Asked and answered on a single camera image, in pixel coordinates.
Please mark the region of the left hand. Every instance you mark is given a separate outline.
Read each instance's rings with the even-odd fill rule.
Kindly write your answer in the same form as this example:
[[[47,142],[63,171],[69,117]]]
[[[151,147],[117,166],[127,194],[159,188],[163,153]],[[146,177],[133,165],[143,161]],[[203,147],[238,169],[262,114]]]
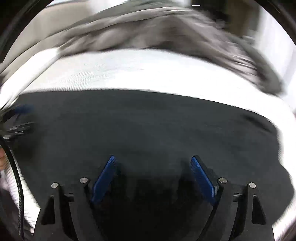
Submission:
[[[8,158],[3,148],[0,148],[0,170],[4,170],[7,167]]]

